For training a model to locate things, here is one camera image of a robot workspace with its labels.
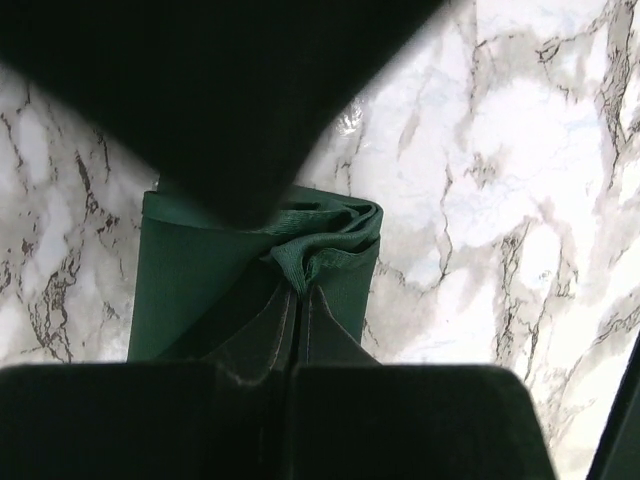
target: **marble veining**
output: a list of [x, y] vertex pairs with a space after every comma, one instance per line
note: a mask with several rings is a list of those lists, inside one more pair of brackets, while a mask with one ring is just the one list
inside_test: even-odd
[[[637, 0], [448, 4], [299, 183], [385, 209], [365, 347], [493, 363], [583, 479], [640, 323]], [[126, 355], [155, 175], [0, 71], [0, 361]]]

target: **fabric fold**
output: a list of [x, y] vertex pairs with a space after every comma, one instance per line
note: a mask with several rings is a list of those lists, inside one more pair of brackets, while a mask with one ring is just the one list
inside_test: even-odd
[[319, 288], [336, 332], [359, 344], [382, 215], [373, 202], [293, 187], [271, 223], [237, 231], [162, 181], [143, 202], [129, 361], [211, 358], [264, 317], [283, 281], [302, 303]]

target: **folded green cloth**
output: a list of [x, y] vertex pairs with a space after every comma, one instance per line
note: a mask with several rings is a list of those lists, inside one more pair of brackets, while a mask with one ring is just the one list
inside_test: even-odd
[[294, 187], [271, 224], [235, 231], [161, 182], [144, 197], [129, 361], [205, 357], [283, 280], [300, 299], [319, 287], [359, 343], [381, 222], [375, 203]]

